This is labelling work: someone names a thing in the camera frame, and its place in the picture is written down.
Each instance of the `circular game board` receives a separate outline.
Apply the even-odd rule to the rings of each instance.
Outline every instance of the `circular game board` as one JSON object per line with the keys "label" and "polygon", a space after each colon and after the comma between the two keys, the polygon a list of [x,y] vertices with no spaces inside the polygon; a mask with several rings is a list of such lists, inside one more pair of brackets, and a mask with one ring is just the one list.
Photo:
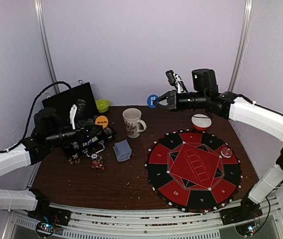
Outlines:
{"label": "circular game board", "polygon": [[145,164],[152,189],[182,211],[206,213],[224,207],[242,178],[236,155],[221,156],[225,147],[206,132],[165,134],[151,146]]}

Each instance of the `metal pole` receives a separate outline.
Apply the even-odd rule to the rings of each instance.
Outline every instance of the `metal pole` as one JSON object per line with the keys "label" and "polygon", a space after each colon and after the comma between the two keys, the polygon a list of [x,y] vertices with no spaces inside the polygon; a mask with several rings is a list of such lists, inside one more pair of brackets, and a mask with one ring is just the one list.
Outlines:
{"label": "metal pole", "polygon": [[[52,62],[52,57],[50,53],[50,49],[48,46],[48,40],[47,40],[47,35],[46,35],[46,29],[45,29],[45,23],[44,23],[44,16],[43,16],[43,10],[42,10],[42,0],[34,0],[35,3],[35,11],[36,11],[36,16],[38,20],[38,24],[40,27],[40,32],[42,36],[42,42],[43,42],[43,47],[44,47],[44,53],[45,53],[45,59],[46,59],[46,65],[51,77],[52,83],[56,82],[56,75],[53,67],[53,62]],[[60,92],[60,89],[58,88],[57,85],[54,86],[54,91],[56,94]]]}
{"label": "metal pole", "polygon": [[252,19],[252,11],[253,11],[254,0],[246,0],[245,3],[245,11],[242,22],[242,30],[240,43],[237,50],[236,60],[232,72],[231,82],[229,85],[228,91],[234,92],[236,90],[238,80],[240,77],[240,73],[242,70],[242,60],[244,56],[244,52],[246,51],[247,41],[250,33],[251,27],[251,19]]}

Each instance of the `blue circular object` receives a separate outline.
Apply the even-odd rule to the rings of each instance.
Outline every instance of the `blue circular object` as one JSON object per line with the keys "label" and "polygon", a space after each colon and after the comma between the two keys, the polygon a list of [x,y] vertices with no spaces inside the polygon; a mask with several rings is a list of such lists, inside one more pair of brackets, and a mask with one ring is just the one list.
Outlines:
{"label": "blue circular object", "polygon": [[153,104],[153,101],[156,100],[158,98],[157,95],[151,95],[148,97],[147,99],[147,104],[150,108],[155,108],[156,106]]}

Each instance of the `orange label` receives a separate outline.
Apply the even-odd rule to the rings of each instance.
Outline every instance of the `orange label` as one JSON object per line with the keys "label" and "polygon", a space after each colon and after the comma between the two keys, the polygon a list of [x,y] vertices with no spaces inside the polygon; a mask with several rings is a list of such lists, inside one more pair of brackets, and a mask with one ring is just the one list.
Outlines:
{"label": "orange label", "polygon": [[97,125],[101,125],[102,128],[106,128],[108,125],[108,119],[106,116],[99,116],[96,120],[95,120],[95,124]]}

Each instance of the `wire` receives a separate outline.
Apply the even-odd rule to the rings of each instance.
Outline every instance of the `wire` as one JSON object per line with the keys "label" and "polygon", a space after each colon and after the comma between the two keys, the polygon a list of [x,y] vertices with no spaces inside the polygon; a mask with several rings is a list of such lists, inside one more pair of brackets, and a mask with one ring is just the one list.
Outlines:
{"label": "wire", "polygon": [[27,121],[26,121],[26,126],[25,126],[25,130],[24,130],[24,134],[23,134],[23,137],[21,138],[21,140],[16,143],[15,145],[13,145],[12,147],[8,148],[7,150],[0,150],[0,153],[7,153],[7,152],[10,152],[11,150],[17,148],[21,143],[22,141],[25,139],[26,135],[27,135],[27,130],[28,130],[28,126],[30,124],[30,120],[31,120],[31,117],[32,117],[32,113],[33,113],[33,109],[34,109],[34,106],[35,106],[35,103],[37,101],[37,99],[46,91],[48,90],[50,87],[54,86],[54,85],[58,85],[58,84],[63,84],[65,86],[67,86],[70,91],[71,91],[71,99],[72,101],[75,103],[75,95],[74,95],[74,92],[72,90],[72,87],[70,86],[70,84],[64,82],[64,81],[57,81],[57,82],[54,82],[52,84],[50,84],[49,86],[45,87],[33,100],[33,103],[32,103],[32,106],[31,106],[31,109],[30,109],[30,112],[28,114],[28,117],[27,117]]}
{"label": "wire", "polygon": [[256,231],[256,232],[254,232],[254,234],[253,235],[255,235],[256,233],[258,233],[259,231],[260,231],[260,229],[262,229],[262,227],[265,225],[265,223],[266,223],[266,221],[267,221],[267,219],[269,218],[269,216],[270,216],[270,212],[271,212],[271,203],[270,203],[270,201],[269,201],[269,199],[268,199],[268,195],[266,196],[266,200],[267,200],[267,202],[268,202],[268,204],[269,204],[269,212],[267,213],[267,216],[266,216],[266,218],[265,218],[265,221],[263,222],[263,224],[258,228],[258,230]]}
{"label": "wire", "polygon": [[260,219],[259,215],[257,215],[256,213],[254,213],[254,221],[255,221],[255,223],[256,223],[255,218],[258,219],[258,224],[260,224],[260,223],[261,223],[261,219]]}
{"label": "wire", "polygon": [[208,90],[208,88],[204,88],[203,90],[203,95],[204,97],[206,98],[206,100],[209,102],[209,103],[212,103],[212,100],[206,95],[206,91]]}

